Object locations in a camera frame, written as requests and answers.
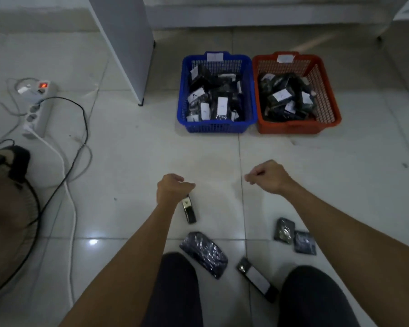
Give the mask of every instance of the blue plastic basket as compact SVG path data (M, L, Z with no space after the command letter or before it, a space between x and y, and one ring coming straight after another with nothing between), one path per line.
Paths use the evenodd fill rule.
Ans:
M207 54L223 53L222 61L207 61ZM241 89L244 94L244 114L245 121L230 120L204 120L186 121L188 110L189 83L188 75L197 65L204 64L211 74L221 71L233 71L241 74ZM179 104L177 106L177 120L186 127L188 132L201 133L243 133L246 129L255 124L258 120L256 111L255 86L253 80L252 60L245 55L231 55L224 52L206 52L204 55L190 55L183 59L182 75L180 80Z

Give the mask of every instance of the power strip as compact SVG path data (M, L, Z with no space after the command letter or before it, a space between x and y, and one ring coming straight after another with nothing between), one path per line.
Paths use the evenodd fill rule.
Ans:
M40 137L44 137L47 122L50 117L53 99L41 102L44 98L56 96L57 86L49 80L37 82L34 86L23 86L18 93L28 102L31 103L22 127L22 135L28 139L35 139L32 131Z

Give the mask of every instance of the dark pants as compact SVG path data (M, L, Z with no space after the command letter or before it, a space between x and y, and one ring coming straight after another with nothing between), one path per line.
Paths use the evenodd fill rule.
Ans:
M203 326L197 275L182 254L162 256L142 326ZM341 288L330 276L312 266L299 266L282 286L278 326L358 327L359 324Z

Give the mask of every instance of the orange basket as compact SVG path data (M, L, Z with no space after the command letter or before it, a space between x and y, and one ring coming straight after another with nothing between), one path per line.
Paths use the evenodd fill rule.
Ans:
M292 63L278 63L278 55L294 55ZM323 61L316 55L300 55L298 52L276 52L272 55L253 57L253 79L255 82L256 108L258 112L258 130L261 134L317 134L327 127L337 126L341 114L327 78ZM262 72L283 74L294 72L307 77L313 90L317 93L315 120L293 120L287 122L270 122L262 118L259 101L258 75Z

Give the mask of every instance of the person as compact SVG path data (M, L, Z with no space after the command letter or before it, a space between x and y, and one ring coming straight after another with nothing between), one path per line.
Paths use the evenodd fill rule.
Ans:
M379 326L409 326L409 247L317 198L273 160L245 175L297 210L322 252ZM195 269L163 255L177 204L195 184L164 175L153 213L95 277L61 327L202 326ZM280 292L279 326L359 326L339 286L311 266L295 268Z

